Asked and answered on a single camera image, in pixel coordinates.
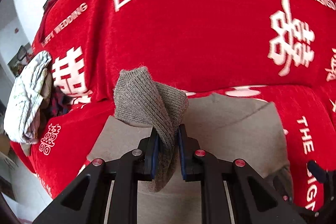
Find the white patterned folded cloth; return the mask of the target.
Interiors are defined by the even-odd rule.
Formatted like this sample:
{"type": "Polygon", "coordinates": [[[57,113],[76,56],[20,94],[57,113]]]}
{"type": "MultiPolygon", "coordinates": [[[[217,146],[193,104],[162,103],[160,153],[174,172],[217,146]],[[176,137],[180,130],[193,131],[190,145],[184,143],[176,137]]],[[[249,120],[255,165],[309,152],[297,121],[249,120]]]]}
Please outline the white patterned folded cloth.
{"type": "Polygon", "coordinates": [[[50,62],[51,55],[47,51],[37,53],[14,81],[3,121],[3,129],[11,141],[37,142],[36,132],[29,131],[29,127],[43,101],[41,91],[50,62]]]}

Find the red wedding quilt roll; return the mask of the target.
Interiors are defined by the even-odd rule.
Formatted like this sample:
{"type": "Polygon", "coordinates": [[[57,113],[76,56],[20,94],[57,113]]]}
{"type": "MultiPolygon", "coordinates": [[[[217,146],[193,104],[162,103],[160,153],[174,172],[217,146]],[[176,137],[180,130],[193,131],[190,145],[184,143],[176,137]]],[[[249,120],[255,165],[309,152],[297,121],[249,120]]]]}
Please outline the red wedding quilt roll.
{"type": "Polygon", "coordinates": [[[186,92],[335,82],[335,0],[54,0],[33,42],[75,102],[121,70],[186,92]]]}

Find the red wedding bed cover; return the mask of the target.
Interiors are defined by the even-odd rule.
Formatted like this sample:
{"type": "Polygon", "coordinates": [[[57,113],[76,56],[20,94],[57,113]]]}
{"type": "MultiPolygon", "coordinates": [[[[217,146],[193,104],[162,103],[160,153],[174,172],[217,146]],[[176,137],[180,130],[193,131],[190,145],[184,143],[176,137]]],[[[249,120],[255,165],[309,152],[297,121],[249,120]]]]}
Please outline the red wedding bed cover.
{"type": "MultiPolygon", "coordinates": [[[[324,169],[335,168],[335,82],[317,88],[243,86],[195,93],[189,99],[214,93],[275,105],[286,139],[293,201],[308,210],[319,210],[325,199],[323,184],[307,170],[307,163],[313,160],[324,169]]],[[[20,144],[12,142],[11,146],[23,164],[37,175],[50,197],[55,198],[88,163],[88,154],[113,113],[112,101],[81,105],[50,119],[29,156],[20,144]]]]}

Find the dark plaid cloth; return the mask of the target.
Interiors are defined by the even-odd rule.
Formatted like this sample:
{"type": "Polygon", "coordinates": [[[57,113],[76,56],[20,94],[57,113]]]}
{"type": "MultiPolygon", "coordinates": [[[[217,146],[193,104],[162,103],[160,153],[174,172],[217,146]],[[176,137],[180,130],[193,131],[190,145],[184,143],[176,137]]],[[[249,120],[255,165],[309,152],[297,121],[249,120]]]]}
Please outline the dark plaid cloth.
{"type": "Polygon", "coordinates": [[[51,90],[49,106],[46,110],[47,118],[53,118],[67,114],[70,110],[70,101],[71,98],[64,94],[58,86],[53,87],[51,90]]]}

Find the grey knit sweater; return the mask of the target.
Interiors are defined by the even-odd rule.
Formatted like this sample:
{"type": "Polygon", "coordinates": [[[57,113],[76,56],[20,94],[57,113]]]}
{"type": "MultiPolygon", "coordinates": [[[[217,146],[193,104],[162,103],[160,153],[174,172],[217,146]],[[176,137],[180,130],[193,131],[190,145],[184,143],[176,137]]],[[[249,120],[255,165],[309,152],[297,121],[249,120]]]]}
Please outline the grey knit sweater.
{"type": "Polygon", "coordinates": [[[244,159],[269,184],[280,182],[292,194],[284,129],[273,103],[216,93],[189,99],[184,92],[155,82],[146,67],[120,72],[114,100],[115,113],[88,160],[118,159],[152,129],[163,143],[155,179],[138,185],[139,223],[201,222],[201,187],[184,182],[181,175],[180,124],[218,159],[244,159]]]}

